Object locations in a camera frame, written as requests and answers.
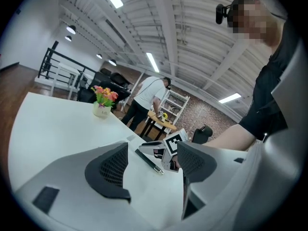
flower vase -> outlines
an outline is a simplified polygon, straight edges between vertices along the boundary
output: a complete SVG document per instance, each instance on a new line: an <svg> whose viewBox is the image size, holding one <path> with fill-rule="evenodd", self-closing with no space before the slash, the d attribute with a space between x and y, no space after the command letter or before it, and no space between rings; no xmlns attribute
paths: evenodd
<svg viewBox="0 0 308 231"><path fill-rule="evenodd" d="M99 105L98 102L93 104L93 114L101 118L107 118L110 114L111 107Z"/></svg>

black shirt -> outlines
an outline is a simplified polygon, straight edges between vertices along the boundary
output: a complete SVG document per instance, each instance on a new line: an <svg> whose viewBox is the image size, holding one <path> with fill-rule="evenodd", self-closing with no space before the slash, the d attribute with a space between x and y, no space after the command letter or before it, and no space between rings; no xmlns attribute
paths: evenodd
<svg viewBox="0 0 308 231"><path fill-rule="evenodd" d="M280 81L280 76L288 66L297 46L299 36L290 20L284 23L282 40L270 56L269 63L264 66L256 79L253 101L240 125L253 134L258 140L263 140L264 134L287 128L284 117L277 106L271 92Z"/></svg>

black pants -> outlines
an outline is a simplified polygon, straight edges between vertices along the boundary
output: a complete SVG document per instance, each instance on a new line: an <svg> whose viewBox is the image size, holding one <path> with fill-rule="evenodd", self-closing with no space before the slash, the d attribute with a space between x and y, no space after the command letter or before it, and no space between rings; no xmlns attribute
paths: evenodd
<svg viewBox="0 0 308 231"><path fill-rule="evenodd" d="M131 102L131 105L126 113L126 115L122 118L122 122L127 125L127 123L132 119L132 122L129 126L130 130L135 131L138 124L141 123L148 115L149 110L143 108L140 104L138 104L135 100Z"/></svg>

man in white shirt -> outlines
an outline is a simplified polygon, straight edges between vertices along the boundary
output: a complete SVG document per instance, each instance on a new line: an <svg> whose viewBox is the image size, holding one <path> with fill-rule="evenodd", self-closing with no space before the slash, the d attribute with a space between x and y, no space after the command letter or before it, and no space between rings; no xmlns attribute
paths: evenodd
<svg viewBox="0 0 308 231"><path fill-rule="evenodd" d="M166 87L170 86L171 79L157 78L154 76L146 78L139 87L138 94L131 102L130 108L126 115L122 118L122 122L126 125L132 118L129 128L135 131L138 124L141 123L148 115L151 106L153 105L156 116L158 116L158 107L162 100Z"/></svg>

person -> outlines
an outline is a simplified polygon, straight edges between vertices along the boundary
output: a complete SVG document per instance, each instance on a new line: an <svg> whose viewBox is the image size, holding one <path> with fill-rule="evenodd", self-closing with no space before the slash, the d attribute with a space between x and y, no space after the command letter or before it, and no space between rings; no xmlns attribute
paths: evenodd
<svg viewBox="0 0 308 231"><path fill-rule="evenodd" d="M171 79L157 78L154 76L146 78L140 85L140 90L131 102L131 105L122 118L122 122L127 123L133 118L129 128L135 131L138 124L141 123L148 115L148 112L153 105L156 116L158 117L159 104L162 100L166 87L170 86Z"/></svg>
<svg viewBox="0 0 308 231"><path fill-rule="evenodd" d="M256 79L253 100L244 118L204 145L245 151L255 141L287 128L284 117L271 95L279 77L288 66L299 41L289 19L281 21L259 0L234 0L227 15L228 26L271 48L272 55ZM175 156L177 167L180 164Z"/></svg>

